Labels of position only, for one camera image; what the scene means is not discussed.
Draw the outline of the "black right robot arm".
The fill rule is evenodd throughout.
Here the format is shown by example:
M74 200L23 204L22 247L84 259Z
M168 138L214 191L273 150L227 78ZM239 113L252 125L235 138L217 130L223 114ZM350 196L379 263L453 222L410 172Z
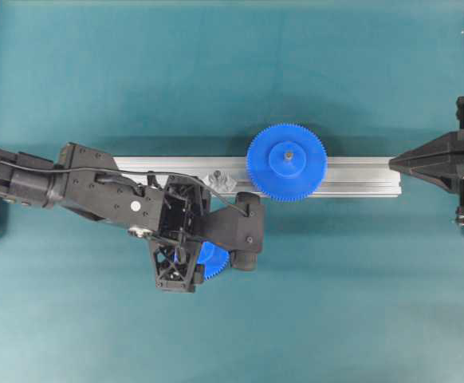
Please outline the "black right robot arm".
M54 163L0 149L0 198L29 207L55 205L94 222L119 226L148 242L157 288L195 292L205 279L196 219L210 210L210 193L192 176L155 176L145 184L119 170L112 155L79 144Z

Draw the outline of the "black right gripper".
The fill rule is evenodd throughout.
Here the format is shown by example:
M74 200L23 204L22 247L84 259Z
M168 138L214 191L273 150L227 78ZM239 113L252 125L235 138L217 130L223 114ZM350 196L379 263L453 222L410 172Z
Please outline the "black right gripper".
M138 184L123 175L112 155L74 143L62 148L57 162L45 160L42 169L50 180L51 204L140 238L157 237L148 240L148 248L158 289L194 293L204 282L201 243L160 239L176 240L180 229L189 231L210 211L210 193L196 178L169 176L163 187Z

